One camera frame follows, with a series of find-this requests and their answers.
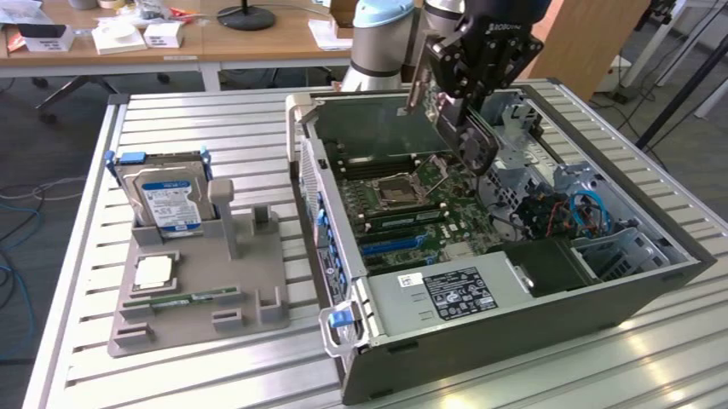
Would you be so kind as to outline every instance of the motherboard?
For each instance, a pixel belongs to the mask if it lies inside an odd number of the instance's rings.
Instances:
[[[370,275],[485,254],[504,241],[457,159],[436,153],[413,159],[413,167],[382,177],[339,173],[343,204]]]

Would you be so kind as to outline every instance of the open computer chassis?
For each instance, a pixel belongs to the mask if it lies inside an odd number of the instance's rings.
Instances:
[[[715,262],[528,84],[480,111],[498,142],[480,177],[427,108],[403,115],[405,99],[287,99],[295,202],[347,405],[619,325]],[[586,161],[564,163],[545,128]]]

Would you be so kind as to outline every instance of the white box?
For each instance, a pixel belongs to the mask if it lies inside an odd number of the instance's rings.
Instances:
[[[71,26],[55,24],[19,24],[19,31],[32,53],[68,51],[76,37]]]
[[[182,24],[156,23],[147,26],[144,41],[152,48],[178,49],[182,46]]]
[[[632,63],[625,60],[620,55],[614,57],[606,75],[601,80],[600,86],[594,92],[612,92],[617,89],[620,78],[624,80],[627,71],[632,67]]]
[[[102,25],[94,29],[91,36],[99,55],[147,49],[139,30],[127,23]]]

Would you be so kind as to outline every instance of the metal table rail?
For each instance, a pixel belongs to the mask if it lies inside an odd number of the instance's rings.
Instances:
[[[727,225],[569,90],[526,82],[719,262],[619,327],[353,407],[727,407]],[[313,90],[134,95],[108,106],[25,409],[343,407],[319,339],[286,161],[283,100]],[[558,130],[544,127],[542,137],[564,161],[581,161]],[[270,203],[279,213],[293,323],[285,330],[112,359],[106,343],[132,211],[103,172],[103,152],[160,153],[202,145],[211,150],[214,175],[234,180],[234,211]]]

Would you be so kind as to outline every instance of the blue hard drive label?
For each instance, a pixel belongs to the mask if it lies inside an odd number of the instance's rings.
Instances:
[[[142,185],[151,215],[167,232],[186,232],[202,225],[196,203],[190,200],[190,181],[158,181]]]
[[[437,314],[446,321],[498,307],[474,267],[425,277],[423,281]]]

